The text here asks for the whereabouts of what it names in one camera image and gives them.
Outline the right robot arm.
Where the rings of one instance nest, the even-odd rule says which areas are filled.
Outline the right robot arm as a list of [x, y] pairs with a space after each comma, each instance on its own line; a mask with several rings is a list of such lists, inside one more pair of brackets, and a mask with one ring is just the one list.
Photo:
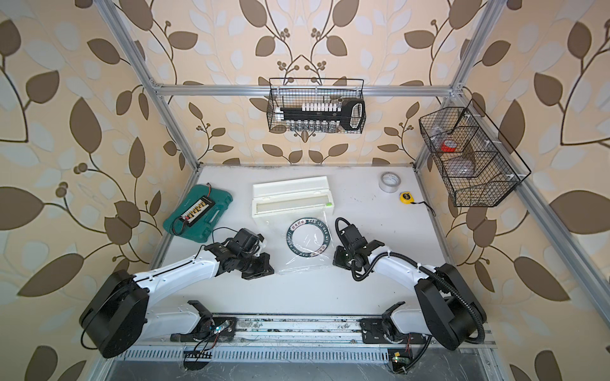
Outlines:
[[392, 250], [387, 244], [368, 241], [344, 217], [335, 219], [341, 242], [334, 266], [350, 271], [356, 282], [372, 274], [385, 276], [413, 291], [419, 306], [398, 302], [381, 315], [383, 338], [402, 343], [411, 334], [435, 339], [445, 349], [461, 344], [484, 344], [487, 314], [457, 268], [451, 264], [429, 266]]

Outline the green rimmed white plate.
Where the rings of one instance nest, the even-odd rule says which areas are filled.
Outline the green rimmed white plate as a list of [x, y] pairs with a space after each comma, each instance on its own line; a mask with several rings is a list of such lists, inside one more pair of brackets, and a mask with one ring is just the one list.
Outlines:
[[318, 218], [303, 217], [288, 227], [286, 243], [298, 257], [317, 257], [330, 247], [330, 230], [327, 224]]

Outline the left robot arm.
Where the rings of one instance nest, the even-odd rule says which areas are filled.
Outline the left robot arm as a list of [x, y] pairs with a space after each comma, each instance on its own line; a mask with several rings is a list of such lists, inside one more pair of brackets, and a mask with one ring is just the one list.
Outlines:
[[138, 341], [163, 336], [180, 341], [215, 340], [230, 330], [231, 318], [215, 322], [198, 300], [178, 307], [158, 304], [201, 281], [239, 271], [244, 280], [274, 273], [265, 238], [246, 228], [222, 242], [200, 246], [193, 256], [162, 268], [135, 275], [125, 270], [111, 274], [79, 318], [81, 338], [90, 339], [89, 350], [106, 359], [117, 357]]

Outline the clear plastic wrap sheet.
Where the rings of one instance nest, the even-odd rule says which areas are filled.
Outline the clear plastic wrap sheet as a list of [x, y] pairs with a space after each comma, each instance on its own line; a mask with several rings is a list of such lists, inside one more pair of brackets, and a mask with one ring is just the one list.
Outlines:
[[281, 275], [328, 268], [335, 239], [327, 211], [309, 209], [255, 219], [266, 241], [271, 265]]

